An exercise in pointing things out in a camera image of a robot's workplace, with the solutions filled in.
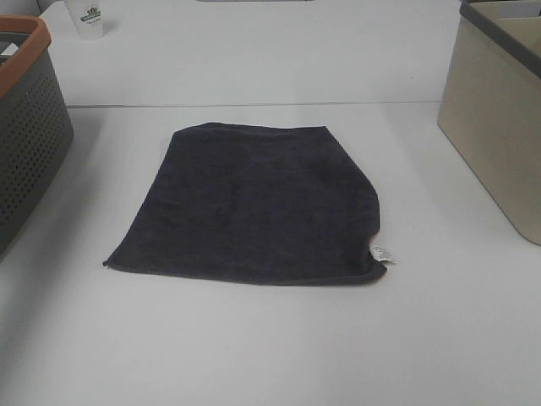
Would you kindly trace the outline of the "dark grey towel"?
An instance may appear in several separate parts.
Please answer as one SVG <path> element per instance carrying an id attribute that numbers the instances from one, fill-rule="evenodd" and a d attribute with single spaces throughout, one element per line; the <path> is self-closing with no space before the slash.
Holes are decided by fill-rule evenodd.
<path id="1" fill-rule="evenodd" d="M 274 286 L 358 286 L 386 273 L 374 186 L 326 127 L 204 123 L 175 132 L 105 266 Z"/>

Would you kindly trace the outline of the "beige storage box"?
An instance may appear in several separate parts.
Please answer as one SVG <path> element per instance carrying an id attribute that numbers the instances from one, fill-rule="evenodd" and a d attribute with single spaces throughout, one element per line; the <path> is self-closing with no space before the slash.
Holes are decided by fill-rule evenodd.
<path id="1" fill-rule="evenodd" d="M 514 229 L 540 242 L 540 3 L 464 1 L 437 124 Z"/>

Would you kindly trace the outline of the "grey basket with orange rim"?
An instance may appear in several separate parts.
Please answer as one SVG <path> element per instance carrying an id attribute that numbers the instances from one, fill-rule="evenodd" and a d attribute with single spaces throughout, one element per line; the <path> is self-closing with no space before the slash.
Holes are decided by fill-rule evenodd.
<path id="1" fill-rule="evenodd" d="M 4 15 L 1 40 L 1 251 L 6 252 L 49 188 L 74 138 L 44 20 Z"/>

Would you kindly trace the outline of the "white paper cup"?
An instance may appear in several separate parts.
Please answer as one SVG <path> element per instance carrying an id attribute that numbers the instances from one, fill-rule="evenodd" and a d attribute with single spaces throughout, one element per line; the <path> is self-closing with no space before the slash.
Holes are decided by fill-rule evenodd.
<path id="1" fill-rule="evenodd" d="M 92 41 L 103 37 L 101 5 L 98 0 L 66 0 L 64 3 L 81 39 Z"/>

